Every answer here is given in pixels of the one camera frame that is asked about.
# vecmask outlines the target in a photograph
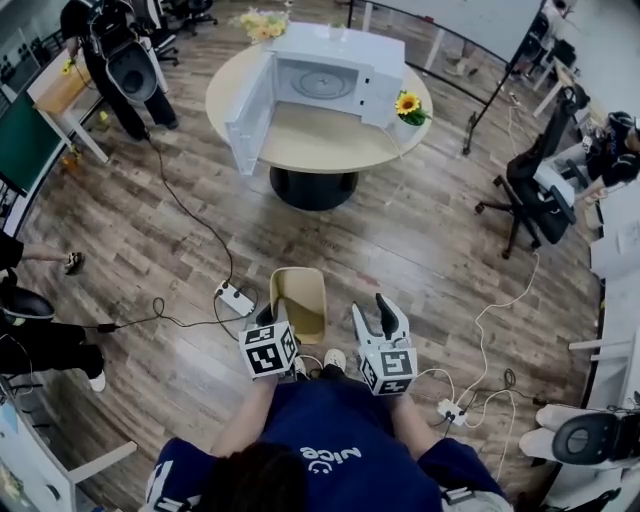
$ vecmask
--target black pole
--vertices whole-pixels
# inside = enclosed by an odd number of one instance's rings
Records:
[[[353,4],[356,0],[349,2],[349,19],[347,20],[347,28],[351,28],[351,18],[353,18]]]
[[[509,75],[513,71],[513,68],[518,63],[518,60],[520,59],[520,56],[522,55],[522,52],[524,52],[525,43],[527,42],[527,38],[529,37],[529,33],[533,30],[534,23],[536,22],[536,20],[538,19],[538,16],[540,16],[540,13],[542,12],[542,7],[544,6],[544,1],[545,0],[542,0],[540,2],[540,8],[538,9],[538,13],[533,18],[533,21],[531,21],[531,25],[529,25],[529,30],[527,30],[527,33],[522,38],[522,42],[520,43],[520,46],[518,46],[518,50],[516,51],[516,54],[511,59],[511,62],[509,62],[508,66],[507,66],[507,70],[506,70],[504,76],[502,77],[502,80],[500,80],[500,83],[498,84],[498,87],[496,87],[496,90],[493,91],[493,94],[491,95],[491,98],[485,104],[484,108],[482,109],[482,112],[480,112],[479,115],[476,114],[475,112],[473,114],[471,114],[471,117],[469,118],[469,124],[468,124],[468,127],[467,127],[467,135],[466,135],[465,141],[464,141],[464,147],[462,148],[462,154],[463,155],[467,156],[469,153],[471,153],[471,142],[473,140],[473,133],[474,133],[474,131],[476,129],[476,126],[478,126],[478,123],[480,122],[480,120],[484,117],[484,115],[486,114],[487,110],[489,110],[489,107],[493,103],[493,100],[496,98],[496,96],[500,92],[500,89],[502,89],[502,86],[507,81],[507,78],[509,78]]]

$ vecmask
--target stand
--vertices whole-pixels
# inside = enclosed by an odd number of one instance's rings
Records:
[[[300,210],[331,210],[351,197],[358,173],[314,174],[271,168],[271,186],[278,197]]]

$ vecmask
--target wooden tabletop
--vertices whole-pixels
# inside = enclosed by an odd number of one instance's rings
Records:
[[[67,75],[63,75],[62,70],[60,70],[60,76],[36,101],[35,107],[51,114],[62,114],[86,89],[85,82],[89,85],[92,83],[89,70],[82,61],[77,63],[77,67],[71,66],[71,70]]]
[[[225,62],[207,89],[206,108],[217,134],[229,142],[224,120],[229,105],[241,88],[262,48],[251,46]],[[433,113],[431,95],[420,77],[408,66],[404,88],[415,92],[424,110]],[[358,116],[323,108],[278,103],[260,160],[291,171],[334,174],[371,169],[405,154],[423,139],[427,121],[398,149],[380,128],[363,124]]]

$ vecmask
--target sunflower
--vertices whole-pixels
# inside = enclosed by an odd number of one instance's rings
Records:
[[[420,99],[411,92],[403,91],[396,100],[396,112],[399,115],[410,114],[420,108]]]

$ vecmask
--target power strip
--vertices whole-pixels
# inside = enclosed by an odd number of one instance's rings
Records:
[[[227,281],[223,281],[218,288],[216,288],[216,297],[220,297],[231,309],[233,309],[239,316],[248,316],[257,304],[251,302],[251,300],[240,293],[240,291]]]
[[[464,422],[467,419],[467,413],[447,398],[438,404],[438,413],[440,416],[450,420],[451,423],[459,427],[464,425]]]

